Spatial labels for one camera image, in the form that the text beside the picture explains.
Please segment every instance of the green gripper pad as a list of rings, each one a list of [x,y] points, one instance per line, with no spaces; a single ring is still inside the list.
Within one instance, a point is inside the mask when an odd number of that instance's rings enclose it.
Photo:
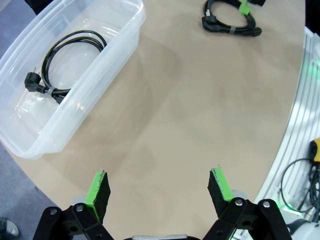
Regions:
[[[92,210],[100,223],[103,222],[106,214],[110,193],[107,173],[97,172],[84,203]]]
[[[234,195],[220,167],[212,168],[209,176],[208,190],[219,217],[226,209]]]

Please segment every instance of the black power cable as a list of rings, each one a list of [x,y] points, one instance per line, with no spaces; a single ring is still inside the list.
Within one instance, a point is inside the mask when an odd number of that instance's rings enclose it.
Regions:
[[[70,38],[73,35],[83,34],[83,33],[96,35],[101,40],[102,43],[91,36],[79,36],[62,43],[64,40]],[[44,83],[44,86],[40,85],[41,77],[39,76],[39,74],[35,72],[29,72],[24,80],[25,88],[27,88],[29,92],[38,92],[42,94],[48,93],[51,95],[51,97],[53,97],[56,100],[58,104],[60,104],[65,98],[65,96],[69,93],[70,89],[58,89],[53,87],[49,80],[49,68],[57,52],[60,49],[62,49],[64,46],[67,46],[69,44],[74,44],[74,43],[91,44],[94,47],[96,47],[99,50],[99,52],[101,52],[107,46],[107,42],[105,41],[105,39],[95,31],[80,30],[80,31],[75,31],[73,33],[68,34],[67,36],[61,38],[57,43],[55,43],[52,46],[52,48],[48,51],[46,56],[44,57],[42,67],[41,67],[42,81]]]
[[[213,3],[223,2],[234,6],[239,9],[241,2],[238,0],[207,0],[203,6],[202,26],[212,32],[212,33],[226,33],[232,35],[241,35],[241,36],[252,36],[257,37],[261,34],[262,30],[260,27],[256,27],[256,21],[254,17],[249,13],[244,15],[247,25],[241,27],[230,26],[219,21],[216,16],[213,15],[211,11],[211,6]]]
[[[309,180],[310,186],[309,186],[306,194],[304,195],[304,198],[303,198],[302,202],[300,203],[300,205],[298,206],[298,208],[297,209],[293,209],[291,206],[289,206],[289,204],[285,200],[284,193],[283,193],[283,182],[284,182],[285,174],[288,171],[288,169],[292,165],[294,165],[295,163],[300,162],[300,161],[308,161],[308,162],[310,162],[310,169],[309,169],[309,172],[308,172],[308,180]],[[280,181],[280,194],[281,194],[281,198],[282,198],[283,203],[289,209],[292,209],[292,210],[300,212],[300,213],[308,213],[311,209],[314,208],[314,214],[313,214],[312,222],[318,223],[319,214],[320,214],[320,192],[319,192],[319,187],[320,187],[320,168],[319,168],[319,166],[310,158],[300,158],[300,159],[297,159],[297,160],[291,162],[284,169],[282,177],[281,177],[281,181]],[[305,204],[308,196],[309,196],[310,207],[308,209],[306,209],[306,210],[301,210],[303,205]]]

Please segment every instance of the beige table surface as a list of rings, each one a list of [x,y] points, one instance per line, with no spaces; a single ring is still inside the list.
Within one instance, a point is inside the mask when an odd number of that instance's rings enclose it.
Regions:
[[[304,4],[267,0],[252,14],[263,32],[206,32],[204,0],[145,0],[139,47],[65,149],[14,159],[61,208],[95,172],[111,187],[104,225],[115,239],[186,233],[217,218],[207,190],[220,165],[254,201],[281,143],[304,39]],[[217,4],[220,20],[241,25]]]

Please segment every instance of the cable bundle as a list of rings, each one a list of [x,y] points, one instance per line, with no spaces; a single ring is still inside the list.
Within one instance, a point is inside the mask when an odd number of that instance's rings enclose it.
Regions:
[[[224,24],[223,22],[217,20],[216,16],[213,15],[211,11],[211,6],[215,2],[223,2],[234,6],[239,9],[241,2],[238,0],[207,0],[203,6],[203,14],[202,18],[202,26],[212,32],[212,33],[226,33],[232,35],[241,35],[241,36],[259,36],[262,32],[260,27],[256,27],[256,21],[254,17],[249,13],[248,15],[244,15],[247,25],[236,27]]]
[[[79,36],[62,43],[64,40],[70,38],[73,35],[83,34],[83,33],[96,35],[101,40],[102,43],[91,36]],[[61,38],[57,43],[55,43],[52,46],[52,48],[49,50],[49,52],[46,54],[43,60],[41,73],[42,73],[42,81],[44,83],[44,86],[40,85],[41,77],[39,76],[39,74],[35,72],[29,72],[27,74],[24,80],[24,85],[29,92],[38,92],[42,94],[48,93],[51,95],[51,97],[53,97],[56,100],[58,104],[60,104],[63,101],[63,99],[69,93],[70,89],[58,89],[52,86],[49,80],[49,67],[54,56],[57,54],[57,52],[60,49],[62,49],[64,46],[67,46],[69,44],[74,44],[74,43],[91,44],[94,47],[96,47],[99,50],[99,52],[101,52],[107,46],[107,42],[105,41],[105,39],[99,33],[91,30],[75,31]]]

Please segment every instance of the green cable tie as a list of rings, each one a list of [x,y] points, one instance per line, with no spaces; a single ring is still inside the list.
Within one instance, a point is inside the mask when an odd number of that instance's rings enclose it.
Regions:
[[[247,16],[252,9],[252,6],[248,6],[248,0],[243,0],[239,7],[239,12]]]

